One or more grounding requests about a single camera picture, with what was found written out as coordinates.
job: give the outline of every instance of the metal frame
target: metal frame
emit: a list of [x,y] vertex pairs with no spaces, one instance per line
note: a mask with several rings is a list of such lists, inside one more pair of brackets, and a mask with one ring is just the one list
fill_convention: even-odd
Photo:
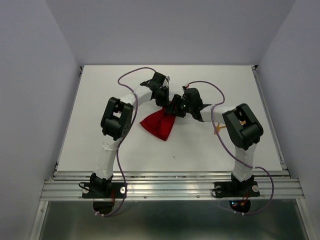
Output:
[[[291,179],[282,154],[277,134],[261,90],[257,70],[251,66],[255,82],[261,97],[262,105],[276,145],[282,171],[270,172],[274,180],[274,199],[296,199],[310,240],[317,239],[316,232],[305,203],[305,196],[298,179]],[[231,172],[125,172],[127,185],[126,201],[203,201],[221,200],[211,196],[215,186],[213,182],[230,180]],[[79,182],[88,182],[89,171],[56,171],[53,177],[43,185],[40,203],[33,224],[30,239],[39,239],[41,228],[45,219],[49,201],[92,201],[83,199]],[[265,200],[270,198],[271,184],[269,177],[263,171],[254,172],[258,182],[261,196],[255,199]],[[113,181],[123,181],[120,172],[114,172]]]
[[40,200],[38,209],[36,211],[34,223],[31,230],[30,240],[36,240],[39,239],[41,234],[41,229],[45,221],[45,216],[47,212],[48,207],[48,201],[42,201]]

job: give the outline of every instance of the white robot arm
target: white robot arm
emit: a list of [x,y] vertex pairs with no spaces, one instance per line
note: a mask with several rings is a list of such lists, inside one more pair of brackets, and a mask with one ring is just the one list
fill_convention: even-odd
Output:
[[[184,117],[187,113],[200,122],[212,122],[211,104],[203,104],[196,88],[182,87],[184,94],[175,94],[167,113]],[[247,104],[239,106],[215,106],[213,109],[215,123],[225,124],[229,137],[235,145],[235,164],[230,182],[220,182],[219,191],[214,191],[216,198],[241,197],[249,192],[251,197],[258,197],[259,191],[253,191],[257,185],[253,175],[254,152],[264,130]]]
[[94,173],[90,176],[91,191],[102,195],[108,192],[111,187],[116,152],[131,129],[133,111],[137,106],[152,99],[155,99],[157,106],[168,106],[169,81],[168,76],[155,72],[152,79],[142,82],[134,92],[121,98],[109,99],[101,120],[102,148]]

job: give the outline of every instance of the metal bracket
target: metal bracket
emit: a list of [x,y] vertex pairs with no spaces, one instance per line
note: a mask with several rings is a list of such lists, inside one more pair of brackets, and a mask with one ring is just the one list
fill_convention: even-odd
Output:
[[235,189],[235,185],[232,181],[215,182],[211,195],[217,199],[239,198],[243,197],[246,192],[249,192],[250,197],[260,197],[258,183],[252,181],[245,192],[241,192]]
[[45,216],[48,208],[48,201],[40,201],[36,211],[35,219],[33,222],[30,240],[37,240],[40,238],[41,229],[45,221]]
[[[91,183],[84,182],[83,186],[85,188],[90,188]],[[111,184],[111,189],[109,192],[96,193],[94,191],[83,190],[82,191],[82,198],[83,199],[111,199],[113,190],[114,190],[114,198],[115,199],[125,199],[127,197],[125,183],[124,182],[113,182]]]
[[[56,180],[46,181],[41,195],[42,201],[92,201],[82,198],[79,182],[89,183],[90,173],[82,177],[60,175]],[[127,182],[126,201],[221,201],[211,195],[213,183],[230,181],[231,172],[125,172]],[[303,199],[298,179],[291,179],[288,171],[271,172],[274,181],[274,199]],[[260,196],[256,200],[270,198],[271,184],[268,176],[255,171]],[[123,183],[120,172],[114,172],[113,183]],[[225,197],[223,200],[241,200],[241,197]]]
[[81,67],[80,67],[80,74],[79,74],[80,77],[81,77],[81,75],[82,75],[83,72],[84,72],[84,66],[81,66]]

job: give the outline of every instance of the small orange object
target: small orange object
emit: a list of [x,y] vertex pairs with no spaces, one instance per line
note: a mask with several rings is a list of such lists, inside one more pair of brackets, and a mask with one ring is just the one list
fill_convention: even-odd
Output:
[[220,123],[218,123],[218,125],[216,126],[216,129],[218,130],[218,133],[219,133],[219,132],[220,132],[220,129],[224,129],[224,128],[226,128],[226,127],[227,127],[226,125],[220,126]]

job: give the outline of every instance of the black mounting bracket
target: black mounting bracket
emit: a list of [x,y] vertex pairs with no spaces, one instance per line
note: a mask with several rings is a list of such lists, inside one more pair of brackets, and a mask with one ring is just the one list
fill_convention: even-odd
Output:
[[[123,103],[119,98],[111,97],[105,107],[101,127],[103,135],[109,135],[116,141],[119,138],[124,138],[132,126],[131,119],[134,111],[134,106],[129,103]],[[121,112],[120,117],[114,113]]]
[[91,174],[90,182],[81,182],[83,199],[111,199],[112,195],[115,199],[125,199],[127,197],[124,182],[112,182],[109,179],[101,179],[95,173]]
[[211,191],[211,194],[217,199],[242,198],[246,193],[249,193],[250,197],[260,196],[258,183],[253,175],[248,180],[242,182],[231,175],[231,181],[217,181],[213,184],[214,189]]

